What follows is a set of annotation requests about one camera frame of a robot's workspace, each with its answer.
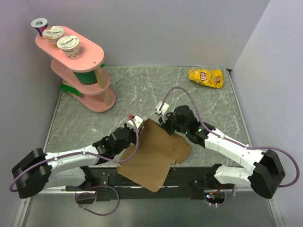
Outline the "brown cardboard box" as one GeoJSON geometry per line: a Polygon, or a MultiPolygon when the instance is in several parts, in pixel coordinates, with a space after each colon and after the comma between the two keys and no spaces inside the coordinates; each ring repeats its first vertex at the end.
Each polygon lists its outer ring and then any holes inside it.
{"type": "Polygon", "coordinates": [[[164,185],[170,165],[181,164],[192,146],[180,135],[168,135],[159,125],[148,119],[139,137],[139,148],[128,161],[120,163],[117,172],[148,189],[159,191],[164,185]]]}

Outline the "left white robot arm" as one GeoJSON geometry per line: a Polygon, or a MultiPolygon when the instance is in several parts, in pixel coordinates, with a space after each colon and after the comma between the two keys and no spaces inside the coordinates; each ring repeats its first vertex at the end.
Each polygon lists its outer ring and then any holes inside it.
{"type": "Polygon", "coordinates": [[[21,199],[58,186],[89,190],[94,184],[89,167],[113,161],[131,144],[138,146],[140,133],[140,129],[124,126],[85,148],[61,153],[34,149],[12,168],[14,180],[9,190],[21,199]]]}

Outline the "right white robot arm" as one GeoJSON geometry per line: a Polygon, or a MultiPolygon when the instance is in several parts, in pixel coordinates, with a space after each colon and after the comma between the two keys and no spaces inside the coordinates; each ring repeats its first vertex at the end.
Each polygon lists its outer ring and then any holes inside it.
{"type": "Polygon", "coordinates": [[[271,199],[284,179],[285,171],[276,152],[269,148],[250,150],[214,126],[200,123],[187,105],[172,110],[169,104],[159,102],[155,113],[160,117],[159,126],[169,135],[183,133],[192,143],[216,151],[240,165],[213,165],[207,176],[211,188],[216,189],[222,184],[241,185],[271,199]]]}

